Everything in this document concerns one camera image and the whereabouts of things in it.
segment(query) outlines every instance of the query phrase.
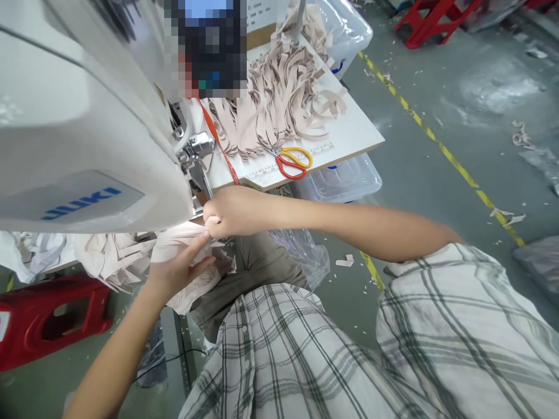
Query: work table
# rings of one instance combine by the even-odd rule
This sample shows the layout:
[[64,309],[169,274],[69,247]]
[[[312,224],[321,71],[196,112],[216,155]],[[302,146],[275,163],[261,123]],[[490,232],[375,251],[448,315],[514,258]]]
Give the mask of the work table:
[[[301,37],[300,42],[313,54],[317,68],[324,65],[324,62],[303,37]],[[269,43],[251,49],[247,53],[248,61],[257,59],[269,49]],[[338,79],[329,71],[326,71],[317,80],[317,91],[327,89],[337,93],[343,88]],[[350,93],[345,93],[342,98],[347,105],[347,110],[343,115],[340,114],[336,119],[326,123],[325,131],[328,132],[326,139],[320,141],[302,139],[285,143],[285,147],[302,147],[310,151],[313,156],[313,166],[308,170],[309,172],[335,165],[337,162],[370,151],[384,141],[384,137],[353,100]],[[316,130],[316,132],[321,133],[324,130]],[[239,155],[230,157],[229,160],[237,172],[239,181],[255,189],[267,191],[290,182],[280,173],[274,156],[270,153],[249,158],[248,161],[244,161]],[[233,184],[233,178],[225,158],[217,146],[207,177],[210,187],[214,191]]]

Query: electric cable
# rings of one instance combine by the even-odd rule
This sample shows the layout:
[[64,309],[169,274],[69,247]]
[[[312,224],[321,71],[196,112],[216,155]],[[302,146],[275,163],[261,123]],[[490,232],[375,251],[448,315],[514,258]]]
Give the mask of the electric cable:
[[173,357],[173,358],[169,358],[169,359],[167,359],[167,360],[164,360],[164,361],[162,361],[162,362],[159,362],[159,363],[157,363],[156,365],[154,365],[154,366],[148,368],[146,371],[144,371],[144,372],[142,372],[140,375],[138,375],[138,377],[136,377],[136,379],[135,379],[133,382],[138,381],[140,378],[142,378],[144,375],[146,375],[148,372],[150,372],[150,371],[153,370],[154,368],[157,368],[157,367],[159,367],[160,365],[166,364],[167,362],[174,361],[174,360],[176,360],[176,359],[178,359],[178,358],[180,358],[180,357],[182,357],[182,356],[185,356],[186,354],[188,354],[188,352],[200,352],[200,353],[203,353],[204,355],[207,355],[206,352],[202,351],[202,349],[198,349],[198,348],[189,349],[189,350],[187,350],[187,351],[184,351],[184,352],[181,353],[180,355],[177,355],[177,356],[175,356],[175,357]]

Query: red and yellow scissors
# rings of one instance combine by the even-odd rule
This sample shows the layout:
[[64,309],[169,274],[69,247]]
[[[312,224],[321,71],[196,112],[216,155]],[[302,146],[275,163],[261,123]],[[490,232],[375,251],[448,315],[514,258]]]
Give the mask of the red and yellow scissors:
[[[288,179],[303,179],[307,174],[307,169],[309,169],[313,165],[313,156],[304,148],[287,147],[280,150],[278,150],[277,148],[272,148],[271,150],[266,148],[266,150],[275,155],[275,162],[278,164],[279,171]],[[309,163],[304,164],[301,160],[291,154],[291,151],[298,151],[299,153],[302,153],[307,158],[307,160],[309,160]],[[285,171],[284,166],[299,169],[301,173],[299,175],[290,175]]]

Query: scissor handle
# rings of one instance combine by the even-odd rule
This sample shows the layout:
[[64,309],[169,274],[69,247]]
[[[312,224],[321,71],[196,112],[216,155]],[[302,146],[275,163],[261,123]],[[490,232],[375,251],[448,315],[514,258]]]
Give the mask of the scissor handle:
[[[305,175],[307,174],[307,169],[305,169],[304,167],[301,167],[297,163],[290,162],[289,160],[286,160],[286,159],[282,158],[280,155],[275,158],[275,161],[278,164],[279,171],[281,172],[281,174],[284,175],[285,177],[287,177],[288,179],[291,179],[291,180],[303,179],[305,177]],[[289,173],[287,173],[285,171],[284,165],[293,167],[295,169],[299,169],[301,171],[301,173],[299,175],[290,175]]]
[[[308,164],[303,163],[301,160],[299,160],[297,157],[295,157],[293,154],[290,153],[290,151],[299,151],[301,153],[303,153],[305,155],[305,157],[309,160]],[[284,155],[287,158],[290,158],[291,160],[293,160],[293,162],[295,164],[298,164],[299,166],[301,166],[302,168],[308,169],[313,165],[313,156],[306,151],[304,148],[299,148],[299,147],[287,147],[287,148],[282,148],[280,155]]]

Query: red stool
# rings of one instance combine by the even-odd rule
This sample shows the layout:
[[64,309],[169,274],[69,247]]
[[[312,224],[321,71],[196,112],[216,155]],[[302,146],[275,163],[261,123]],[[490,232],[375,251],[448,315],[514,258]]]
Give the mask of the red stool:
[[[0,372],[105,332],[112,325],[112,318],[105,318],[110,292],[100,281],[76,274],[0,295]],[[79,328],[75,313],[54,315],[59,306],[87,298]]]
[[[446,44],[450,35],[460,26],[466,17],[479,7],[482,0],[472,0],[466,11],[462,12],[455,4],[455,0],[417,0],[404,18],[396,25],[396,31],[404,23],[408,23],[413,32],[406,42],[410,49],[419,48],[427,38],[433,35],[446,33],[440,42]],[[419,10],[429,10],[427,16],[423,17]],[[439,23],[443,16],[448,17],[450,22]]]

